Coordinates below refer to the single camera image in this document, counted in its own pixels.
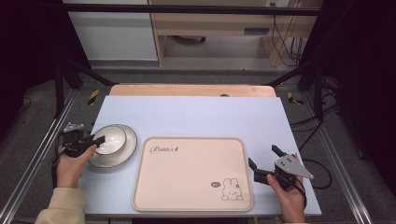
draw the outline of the white cabinet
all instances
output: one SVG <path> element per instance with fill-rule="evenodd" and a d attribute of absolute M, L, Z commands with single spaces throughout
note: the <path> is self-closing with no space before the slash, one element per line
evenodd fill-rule
<path fill-rule="evenodd" d="M 64 0 L 74 4 L 146 5 L 146 0 Z M 148 13 L 69 12 L 90 61 L 157 61 Z"/>

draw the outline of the floor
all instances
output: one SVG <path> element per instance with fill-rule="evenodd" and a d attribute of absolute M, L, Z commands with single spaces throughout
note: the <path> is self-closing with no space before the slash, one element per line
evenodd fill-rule
<path fill-rule="evenodd" d="M 134 63 L 109 66 L 99 63 L 94 70 L 103 77 L 121 83 L 195 83 L 195 84 L 250 84 L 261 85 L 281 77 L 293 69 L 293 61 L 283 55 L 285 64 L 272 67 L 257 37 L 211 37 L 201 43 L 195 39 L 171 37 L 165 49 L 162 66 L 158 64 Z M 109 92 L 90 77 L 82 75 L 83 88 L 77 93 L 67 117 L 82 119 L 89 130 L 95 115 L 100 110 L 101 101 Z M 276 87 L 276 95 L 281 98 L 290 124 L 312 117 L 312 91 L 298 92 L 296 82 L 291 78 Z M 336 86 L 336 80 L 326 77 L 329 85 Z M 87 106 L 92 89 L 100 88 L 94 105 Z M 41 140 L 54 121 L 55 97 L 52 81 L 33 87 L 26 92 L 26 107 L 9 127 L 9 135 L 2 139 L 0 148 L 0 171 L 2 186 L 0 205 L 7 205 L 7 199 L 15 195 L 13 190 L 35 158 Z M 311 223 L 396 223 L 396 202 L 383 183 L 375 166 L 359 158 L 357 146 L 338 113 L 333 92 L 323 90 L 324 108 L 330 108 L 324 123 L 317 132 L 313 122 L 297 126 L 291 125 L 297 146 L 302 147 L 303 159 L 319 161 L 329 170 L 332 183 L 325 169 L 317 163 L 305 161 L 308 170 L 317 176 L 312 182 L 317 186 L 317 198 L 322 216 L 308 217 Z M 50 154 L 44 155 L 41 166 L 35 168 L 35 177 L 30 179 L 31 187 L 19 195 L 15 223 L 31 223 L 36 214 L 45 208 L 50 199 Z M 89 223 L 131 223 L 129 218 L 87 217 Z M 278 223 L 278 217 L 250 217 L 247 223 Z"/>

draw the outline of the wooden edge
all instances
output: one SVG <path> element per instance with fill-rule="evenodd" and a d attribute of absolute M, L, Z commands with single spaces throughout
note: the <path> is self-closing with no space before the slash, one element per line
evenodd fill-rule
<path fill-rule="evenodd" d="M 166 84 L 120 84 L 113 86 L 109 95 L 276 97 L 274 88 L 270 86 Z"/>

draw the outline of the table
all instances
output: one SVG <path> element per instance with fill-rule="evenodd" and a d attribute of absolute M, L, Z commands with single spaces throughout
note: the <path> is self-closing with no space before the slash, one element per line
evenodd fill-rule
<path fill-rule="evenodd" d="M 222 94 L 234 97 L 214 97 Z M 89 194 L 87 215 L 259 217 L 280 214 L 270 187 L 253 181 L 254 204 L 246 212 L 139 212 L 131 203 L 141 147 L 151 136 L 236 136 L 244 141 L 247 155 L 265 170 L 273 170 L 277 159 L 271 145 L 287 153 L 298 153 L 274 89 L 248 85 L 116 85 L 105 99 L 92 131 L 114 123 L 134 129 L 137 147 L 128 161 L 114 168 L 87 165 L 79 182 Z M 304 180 L 304 186 L 308 198 L 306 215 L 321 215 L 308 180 Z"/>

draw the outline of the rabbit illustration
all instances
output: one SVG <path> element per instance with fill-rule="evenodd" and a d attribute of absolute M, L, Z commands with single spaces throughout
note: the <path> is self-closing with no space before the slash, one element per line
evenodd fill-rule
<path fill-rule="evenodd" d="M 223 189 L 223 196 L 221 197 L 222 200 L 227 201 L 235 201 L 235 200 L 243 200 L 242 197 L 242 190 L 239 188 L 238 180 L 235 178 L 226 178 L 224 179 L 224 189 Z"/>

